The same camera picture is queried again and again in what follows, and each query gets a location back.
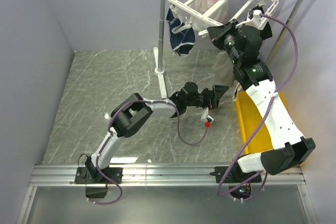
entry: laundry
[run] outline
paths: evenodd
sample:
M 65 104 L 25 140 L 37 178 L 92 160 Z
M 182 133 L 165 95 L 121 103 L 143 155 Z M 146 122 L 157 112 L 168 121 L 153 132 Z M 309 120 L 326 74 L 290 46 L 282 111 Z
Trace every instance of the laundry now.
M 166 21 L 169 24 L 170 45 L 178 56 L 187 57 L 195 45 L 195 33 L 192 25 L 183 23 L 180 15 L 175 17 L 171 9 L 168 10 Z
M 191 3 L 190 7 L 200 14 L 204 14 L 207 10 L 214 6 L 219 0 L 195 0 Z M 212 16 L 211 19 L 226 23 L 228 14 L 228 2 L 225 2 Z M 193 17 L 193 29 L 195 31 L 206 30 L 210 25 L 207 22 L 200 20 L 197 17 Z

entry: clothes rack pole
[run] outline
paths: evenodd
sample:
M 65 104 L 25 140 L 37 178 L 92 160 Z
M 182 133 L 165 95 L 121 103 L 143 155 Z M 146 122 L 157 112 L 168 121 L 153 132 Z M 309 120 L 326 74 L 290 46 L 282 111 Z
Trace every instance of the clothes rack pole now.
M 167 90 L 164 82 L 164 67 L 163 67 L 163 38 L 164 38 L 164 15 L 165 15 L 165 2 L 160 0 L 160 21 L 159 21 L 159 48 L 154 47 L 155 57 L 155 75 L 158 77 L 161 98 L 167 98 Z
M 289 17 L 288 17 L 288 19 L 286 21 L 286 24 L 288 26 L 291 25 L 291 23 L 292 23 L 294 17 L 296 16 L 296 14 L 297 14 L 297 12 L 298 12 L 298 10 L 299 10 L 302 2 L 303 2 L 303 0 L 297 0 L 297 2 L 295 3 L 294 8 L 293 8 L 292 12 L 290 13 L 290 15 L 289 15 Z M 278 51 L 278 49 L 279 49 L 279 47 L 281 45 L 281 42 L 282 42 L 282 40 L 284 39 L 284 37 L 286 35 L 286 31 L 287 31 L 287 29 L 282 29 L 281 30 L 281 33 L 280 33 L 279 37 L 277 38 L 277 41 L 275 42 L 274 46 L 272 47 L 271 52 L 269 53 L 269 55 L 268 55 L 268 57 L 267 57 L 267 59 L 265 61 L 266 64 L 270 64 L 271 61 L 273 60 L 274 55 Z

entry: cable clip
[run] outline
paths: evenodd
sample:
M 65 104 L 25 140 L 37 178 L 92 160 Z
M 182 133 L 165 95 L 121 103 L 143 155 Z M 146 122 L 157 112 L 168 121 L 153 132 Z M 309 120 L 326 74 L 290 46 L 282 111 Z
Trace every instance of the cable clip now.
M 279 95 L 278 92 L 274 92 L 274 93 L 272 94 L 272 97 L 277 97 L 278 95 Z

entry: metal rail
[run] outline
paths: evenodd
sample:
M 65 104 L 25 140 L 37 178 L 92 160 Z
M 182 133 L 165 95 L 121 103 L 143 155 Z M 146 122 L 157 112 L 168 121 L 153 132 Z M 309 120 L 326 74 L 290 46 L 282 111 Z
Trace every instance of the metal rail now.
M 131 164 L 110 165 L 122 167 L 121 186 L 216 186 L 215 166 L 228 164 Z M 74 184 L 77 166 L 61 165 L 35 166 L 29 186 L 86 186 Z M 276 176 L 269 176 L 267 185 L 303 185 L 304 177 L 300 167 L 291 168 Z M 105 184 L 87 186 L 104 187 Z

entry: gray marble floor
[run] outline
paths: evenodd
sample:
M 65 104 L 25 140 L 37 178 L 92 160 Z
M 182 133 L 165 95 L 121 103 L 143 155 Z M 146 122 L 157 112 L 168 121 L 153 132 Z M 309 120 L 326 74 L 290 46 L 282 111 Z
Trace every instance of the gray marble floor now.
M 194 81 L 201 91 L 223 84 L 212 72 L 216 50 L 194 50 L 181 59 L 164 52 L 168 94 Z M 130 94 L 159 99 L 152 50 L 77 51 L 59 106 L 44 164 L 76 164 L 80 154 L 92 154 L 107 131 L 111 111 Z M 241 146 L 238 119 L 230 89 L 220 108 L 210 112 L 215 121 L 198 146 L 182 143 L 176 119 L 149 119 L 134 136 L 125 140 L 116 157 L 132 157 L 137 163 L 194 163 L 231 161 Z M 201 109 L 188 108 L 182 115 L 181 134 L 189 142 L 204 133 Z

